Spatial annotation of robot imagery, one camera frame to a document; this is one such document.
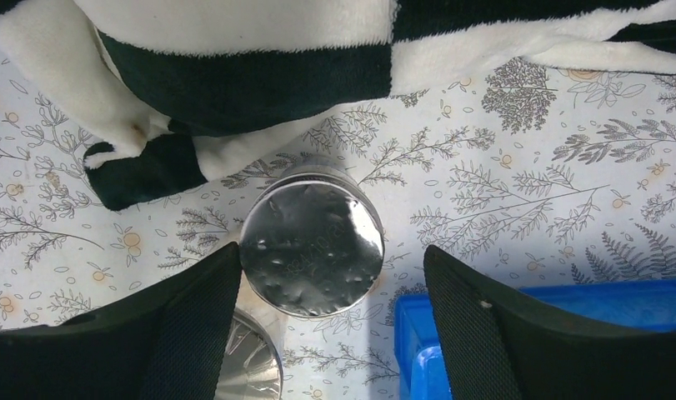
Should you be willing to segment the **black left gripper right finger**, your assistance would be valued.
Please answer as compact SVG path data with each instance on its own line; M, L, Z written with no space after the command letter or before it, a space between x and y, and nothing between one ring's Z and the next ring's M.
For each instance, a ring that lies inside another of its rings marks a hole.
M676 330L565 311L433 245L423 266L457 399L676 399Z

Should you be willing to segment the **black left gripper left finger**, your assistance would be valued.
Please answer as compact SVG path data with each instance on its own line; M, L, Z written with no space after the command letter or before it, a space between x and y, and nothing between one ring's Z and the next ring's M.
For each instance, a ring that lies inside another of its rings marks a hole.
M57 325L0 331L0 399L211 399L240 286L238 245Z

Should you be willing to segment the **clear jar with steel lid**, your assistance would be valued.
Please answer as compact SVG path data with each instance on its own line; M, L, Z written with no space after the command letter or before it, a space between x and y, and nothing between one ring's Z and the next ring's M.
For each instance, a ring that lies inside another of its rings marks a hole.
M282 391L283 366L274 342L254 318L236 310L214 398L279 400Z

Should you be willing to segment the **blue plastic divided bin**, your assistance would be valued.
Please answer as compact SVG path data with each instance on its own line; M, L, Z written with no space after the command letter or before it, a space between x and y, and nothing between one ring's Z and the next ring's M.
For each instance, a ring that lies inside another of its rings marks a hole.
M676 279L523 287L523 293L587 318L653 332L676 330ZM401 399L451 399L427 294L402 295L395 306L394 354Z

